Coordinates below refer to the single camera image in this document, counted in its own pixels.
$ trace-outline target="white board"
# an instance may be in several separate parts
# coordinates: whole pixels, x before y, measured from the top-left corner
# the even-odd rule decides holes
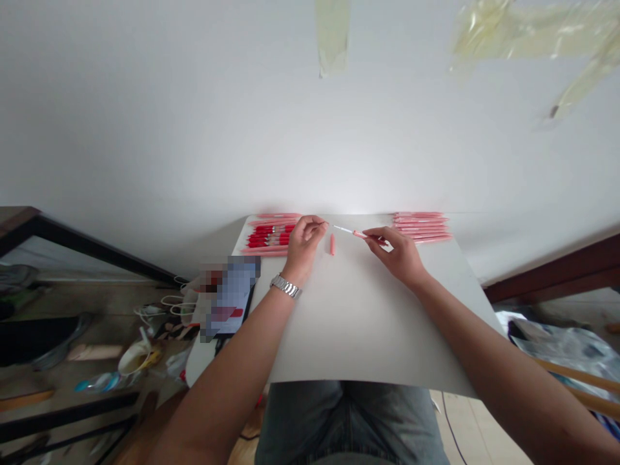
[[[388,215],[324,215],[348,229],[389,225]],[[247,222],[235,247],[244,247]],[[336,235],[336,256],[329,236]],[[502,333],[488,300],[455,240],[418,246],[426,269],[474,313]],[[253,310],[285,258],[264,258]],[[195,343],[187,364],[189,384],[208,364]],[[313,273],[282,337],[270,382],[364,380],[423,386],[476,397],[455,355],[420,302],[351,234],[330,228],[319,245]]]

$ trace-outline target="yellow tape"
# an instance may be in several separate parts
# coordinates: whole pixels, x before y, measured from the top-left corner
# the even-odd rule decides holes
[[[460,17],[453,70],[481,59],[594,56],[553,106],[565,116],[620,64],[620,3],[519,7],[512,0],[476,0]]]
[[[344,71],[349,48],[350,0],[316,0],[319,76]]]

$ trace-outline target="silver watch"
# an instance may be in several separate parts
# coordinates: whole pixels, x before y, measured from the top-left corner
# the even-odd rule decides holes
[[[282,278],[280,273],[276,274],[276,277],[271,280],[271,285],[269,287],[273,285],[285,294],[293,297],[295,300],[302,294],[302,290],[299,287]]]

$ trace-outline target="hand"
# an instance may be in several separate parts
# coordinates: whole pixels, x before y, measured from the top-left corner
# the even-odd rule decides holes
[[[302,216],[291,232],[286,265],[280,275],[297,287],[303,287],[310,277],[315,261],[316,246],[327,232],[327,223],[323,218]]]
[[[363,233],[368,236],[365,241],[372,253],[412,291],[430,279],[413,239],[389,227],[366,229]],[[382,240],[387,240],[394,249],[388,252],[381,248]]]

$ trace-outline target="left hand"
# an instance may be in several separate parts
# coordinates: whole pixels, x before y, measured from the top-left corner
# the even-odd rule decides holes
[[[329,223],[319,216],[302,216],[291,232],[286,265],[280,275],[297,287],[310,277],[316,246],[325,236]]]

